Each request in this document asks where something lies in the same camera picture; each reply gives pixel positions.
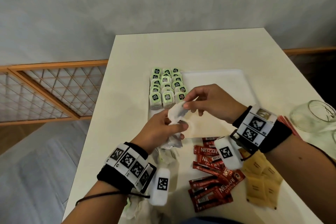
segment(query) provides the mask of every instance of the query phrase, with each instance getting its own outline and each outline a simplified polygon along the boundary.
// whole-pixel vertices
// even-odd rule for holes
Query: person's right arm
[[[216,84],[195,87],[184,100],[185,109],[230,124],[247,108]],[[291,135],[265,156],[322,222],[335,223],[336,168],[322,152]]]

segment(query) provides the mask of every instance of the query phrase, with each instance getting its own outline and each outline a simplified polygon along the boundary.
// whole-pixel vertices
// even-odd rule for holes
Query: diamond lattice pattern
[[[106,66],[29,70],[25,73],[80,116],[91,116]]]
[[[7,72],[0,72],[0,122],[66,117],[31,87]]]

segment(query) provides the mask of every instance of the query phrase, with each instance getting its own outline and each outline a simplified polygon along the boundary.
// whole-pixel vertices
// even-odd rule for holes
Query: clear glass
[[[315,133],[336,121],[336,111],[327,103],[311,100],[295,107],[289,118],[300,130]]]
[[[308,142],[324,150],[333,159],[336,159],[336,130],[312,134]]]

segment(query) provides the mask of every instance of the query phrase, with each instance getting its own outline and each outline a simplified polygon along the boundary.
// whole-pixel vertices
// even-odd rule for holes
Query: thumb
[[[203,101],[190,101],[187,102],[183,105],[184,109],[187,110],[207,110],[207,104],[208,101],[207,100],[203,100]]]
[[[174,124],[174,125],[168,125],[166,126],[167,132],[169,136],[176,134],[176,133],[181,133],[183,131],[186,131],[188,129],[189,125],[187,123],[181,123],[181,124]]]

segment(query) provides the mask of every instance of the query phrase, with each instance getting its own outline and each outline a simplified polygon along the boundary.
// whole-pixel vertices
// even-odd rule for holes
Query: concrete wall
[[[336,44],[336,0],[0,0],[0,65],[105,59],[116,34],[265,27]]]

